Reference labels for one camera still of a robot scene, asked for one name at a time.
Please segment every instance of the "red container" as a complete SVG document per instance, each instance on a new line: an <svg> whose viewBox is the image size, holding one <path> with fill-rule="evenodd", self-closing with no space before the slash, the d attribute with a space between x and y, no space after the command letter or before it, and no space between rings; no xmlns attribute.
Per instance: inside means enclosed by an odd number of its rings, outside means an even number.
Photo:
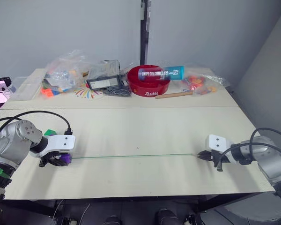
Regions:
<svg viewBox="0 0 281 225"><path fill-rule="evenodd" d="M154 65L141 65L132 68L128 74L128 82L132 92L136 95L143 97L155 97L156 95L164 94L168 87L170 80L166 81L154 81L154 82L142 82L139 80L139 69L141 68L157 68Z"/></svg>

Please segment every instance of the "clear plastic bottle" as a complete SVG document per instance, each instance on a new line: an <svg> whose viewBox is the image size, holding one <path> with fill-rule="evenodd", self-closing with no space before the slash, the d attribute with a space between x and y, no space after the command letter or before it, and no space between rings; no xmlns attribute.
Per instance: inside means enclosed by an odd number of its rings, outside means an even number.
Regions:
<svg viewBox="0 0 281 225"><path fill-rule="evenodd" d="M184 77L184 67L151 67L141 68L138 72L139 80L144 82L163 80L182 80Z"/></svg>

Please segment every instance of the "white wall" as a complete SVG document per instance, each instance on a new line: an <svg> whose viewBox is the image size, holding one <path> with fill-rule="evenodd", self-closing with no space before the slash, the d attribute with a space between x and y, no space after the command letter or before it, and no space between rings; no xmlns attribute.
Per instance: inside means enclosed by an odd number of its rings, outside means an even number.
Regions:
<svg viewBox="0 0 281 225"><path fill-rule="evenodd" d="M0 77L28 76L82 49L140 62L140 0L0 0Z"/></svg>
<svg viewBox="0 0 281 225"><path fill-rule="evenodd" d="M256 127L281 131L281 18L235 90ZM263 132L281 147L281 137Z"/></svg>
<svg viewBox="0 0 281 225"><path fill-rule="evenodd" d="M237 84L281 15L281 0L153 0L148 64L195 62Z"/></svg>

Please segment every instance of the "clear plastic bag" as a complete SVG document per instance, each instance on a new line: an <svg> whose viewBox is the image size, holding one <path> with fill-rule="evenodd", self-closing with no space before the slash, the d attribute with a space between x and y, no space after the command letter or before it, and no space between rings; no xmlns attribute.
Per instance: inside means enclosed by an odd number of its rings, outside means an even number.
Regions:
<svg viewBox="0 0 281 225"><path fill-rule="evenodd" d="M80 50L74 50L56 58L46 66L42 92L53 96L73 90L83 82L82 75L88 71L90 63Z"/></svg>
<svg viewBox="0 0 281 225"><path fill-rule="evenodd" d="M180 84L182 91L193 91L193 95L204 95L230 86L226 79L202 67L185 67L185 77Z"/></svg>

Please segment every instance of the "black wire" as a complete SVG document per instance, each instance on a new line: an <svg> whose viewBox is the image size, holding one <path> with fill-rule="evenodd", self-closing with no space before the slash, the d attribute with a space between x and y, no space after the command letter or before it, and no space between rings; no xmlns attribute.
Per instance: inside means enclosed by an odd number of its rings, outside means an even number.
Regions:
<svg viewBox="0 0 281 225"><path fill-rule="evenodd" d="M252 133L252 135L250 137L250 142L249 142L249 144L250 144L249 145L249 152L250 152L250 157L251 157L252 160L253 160L253 149L252 149L251 143L253 143L253 139L254 139L255 134L260 130L270 130L272 132L275 132L275 133L281 135L281 132L279 130L275 130L275 129L267 128L267 127L261 127L261 128L257 128L256 130L254 130L254 132Z"/></svg>
<svg viewBox="0 0 281 225"><path fill-rule="evenodd" d="M224 216L222 213L220 213L218 210L215 210L218 214L220 214L222 217L224 217L226 220L228 220L232 225L234 225L234 223L229 220L226 216Z"/></svg>
<svg viewBox="0 0 281 225"><path fill-rule="evenodd" d="M9 120L13 117L3 117L3 118L0 118L0 121L3 121L3 120Z"/></svg>
<svg viewBox="0 0 281 225"><path fill-rule="evenodd" d="M239 145L236 145L236 146L233 146L231 148L228 148L226 151L224 151L221 156L219 157L219 159L217 160L216 163L214 163L214 166L217 167L217 165L219 164L219 162L221 161L221 159L230 151L234 150L234 149L238 149L240 147L243 147L243 146L247 146L247 145L262 145L262 146L267 146L267 147L270 147L272 149L275 149L277 150L278 152L281 153L281 149L279 149L278 147L276 146L273 146L273 145L270 145L270 144L266 144L266 143L259 143L259 142L252 142L252 143L244 143L244 144L239 144Z"/></svg>
<svg viewBox="0 0 281 225"><path fill-rule="evenodd" d="M31 114L31 113L48 113L48 114L52 114L52 115L55 115L55 116L58 116L60 118L62 118L66 123L67 123L67 126L68 126L68 130L71 130L71 126L70 126L70 123L61 115L57 114L57 113L54 113L54 112L50 112L50 111L43 111L43 110L34 110L34 111L28 111L28 112L23 112L23 113L20 113L12 118L10 118L8 121L6 121L1 127L0 127L0 132L4 129L4 127L10 123L11 121L13 120L16 120L16 118L20 117L20 116L24 116L24 115L27 115L27 114Z"/></svg>

